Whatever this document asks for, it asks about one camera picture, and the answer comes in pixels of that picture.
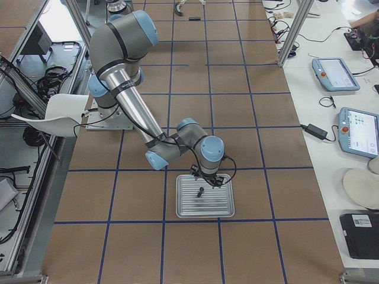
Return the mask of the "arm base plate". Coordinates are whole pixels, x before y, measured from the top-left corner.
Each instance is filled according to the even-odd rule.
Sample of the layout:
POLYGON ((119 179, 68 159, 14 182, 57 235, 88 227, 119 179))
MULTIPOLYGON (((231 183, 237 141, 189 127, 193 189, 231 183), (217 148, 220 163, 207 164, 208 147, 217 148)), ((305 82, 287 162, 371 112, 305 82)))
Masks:
POLYGON ((88 113, 88 120, 85 126, 86 130, 118 131, 133 129, 133 124, 118 105, 109 109, 103 109, 99 108, 93 99, 91 108, 95 108, 95 110, 88 113))

